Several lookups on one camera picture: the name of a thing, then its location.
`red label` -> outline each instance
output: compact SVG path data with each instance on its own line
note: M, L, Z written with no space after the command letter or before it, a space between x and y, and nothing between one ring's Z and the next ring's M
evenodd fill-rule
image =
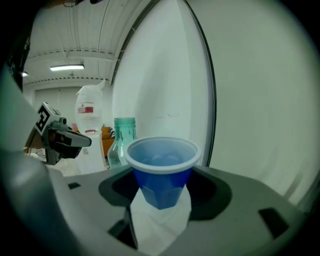
M93 106L86 106L86 107L79 107L78 113L93 113L94 107Z

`white curved wall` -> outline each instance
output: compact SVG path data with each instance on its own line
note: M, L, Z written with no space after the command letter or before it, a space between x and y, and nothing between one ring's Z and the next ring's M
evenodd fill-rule
M189 2L216 78L210 166L258 179L297 204L320 167L316 50L276 2Z
M113 86L113 117L135 117L139 138L172 136L205 148L207 62L182 0L162 0L148 13L125 49Z

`plastic cup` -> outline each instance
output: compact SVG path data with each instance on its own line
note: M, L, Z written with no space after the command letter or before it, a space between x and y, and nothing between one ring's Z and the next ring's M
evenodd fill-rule
M200 155L195 143L173 137L138 139L124 152L145 200L159 210L177 204Z

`fluorescent light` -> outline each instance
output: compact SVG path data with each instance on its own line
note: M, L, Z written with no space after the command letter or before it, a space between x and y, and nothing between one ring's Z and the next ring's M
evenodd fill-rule
M60 70L83 70L85 69L84 65L61 65L61 66L52 66L50 67L51 71L60 71Z

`glass bottle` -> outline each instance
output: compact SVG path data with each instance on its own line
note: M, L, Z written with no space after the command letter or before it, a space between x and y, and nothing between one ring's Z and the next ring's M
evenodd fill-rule
M115 118L114 131L115 139L107 154L110 168L127 165L124 149L137 138L136 119L134 117Z

